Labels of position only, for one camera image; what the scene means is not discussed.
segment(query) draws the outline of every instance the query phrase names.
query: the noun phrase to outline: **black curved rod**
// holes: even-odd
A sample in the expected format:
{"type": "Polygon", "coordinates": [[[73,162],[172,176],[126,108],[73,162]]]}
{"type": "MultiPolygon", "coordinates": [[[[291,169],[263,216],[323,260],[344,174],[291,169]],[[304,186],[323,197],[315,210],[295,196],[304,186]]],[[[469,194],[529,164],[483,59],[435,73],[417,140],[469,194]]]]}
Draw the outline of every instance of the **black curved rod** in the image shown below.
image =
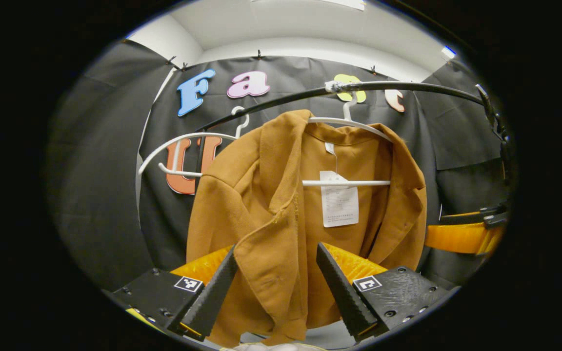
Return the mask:
{"type": "Polygon", "coordinates": [[[240,118],[245,114],[254,113],[257,111],[265,110],[269,107],[274,107],[278,105],[287,104],[288,102],[293,102],[296,100],[303,100],[303,98],[314,98],[316,96],[325,96],[330,94],[347,93],[349,91],[366,91],[366,90],[388,90],[388,89],[400,89],[409,91],[427,91],[429,93],[439,93],[445,95],[456,96],[458,98],[464,98],[465,100],[470,100],[477,104],[482,105],[482,100],[472,94],[460,91],[457,89],[452,89],[449,87],[438,86],[435,84],[426,83],[411,83],[411,82],[356,82],[356,83],[346,83],[338,87],[336,91],[327,91],[324,87],[311,89],[308,91],[303,91],[301,93],[291,94],[288,96],[276,98],[275,100],[270,100],[267,102],[262,102],[255,106],[248,107],[247,109],[240,110],[236,112],[235,115],[229,115],[223,118],[219,118],[213,122],[205,124],[205,126],[200,127],[196,130],[196,133],[200,131],[207,131],[212,127],[218,126],[219,124],[228,122],[230,120],[240,118]]]}

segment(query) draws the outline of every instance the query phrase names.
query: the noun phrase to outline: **hanger hook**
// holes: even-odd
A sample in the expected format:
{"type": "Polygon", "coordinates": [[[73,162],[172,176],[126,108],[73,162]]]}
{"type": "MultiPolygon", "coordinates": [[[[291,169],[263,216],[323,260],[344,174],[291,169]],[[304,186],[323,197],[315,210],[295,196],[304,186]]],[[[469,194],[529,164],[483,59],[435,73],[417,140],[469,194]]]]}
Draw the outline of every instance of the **hanger hook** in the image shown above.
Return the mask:
{"type": "MultiPolygon", "coordinates": [[[[233,116],[235,116],[235,115],[236,115],[236,112],[238,112],[238,111],[240,111],[240,110],[243,110],[243,109],[244,109],[244,107],[236,106],[236,107],[234,107],[234,109],[231,110],[231,114],[232,114],[233,116]]],[[[244,121],[244,123],[242,123],[241,125],[239,125],[239,126],[236,128],[236,138],[239,138],[239,137],[240,137],[241,129],[244,128],[244,127],[246,127],[246,126],[248,126],[248,121],[250,120],[250,117],[248,117],[248,114],[245,114],[245,116],[246,116],[246,120],[244,121]]]]}
{"type": "Polygon", "coordinates": [[[344,111],[344,119],[345,120],[352,120],[350,118],[350,107],[353,107],[355,105],[357,105],[357,92],[353,91],[353,99],[350,100],[349,102],[345,103],[344,106],[342,106],[342,111],[344,111]]]}

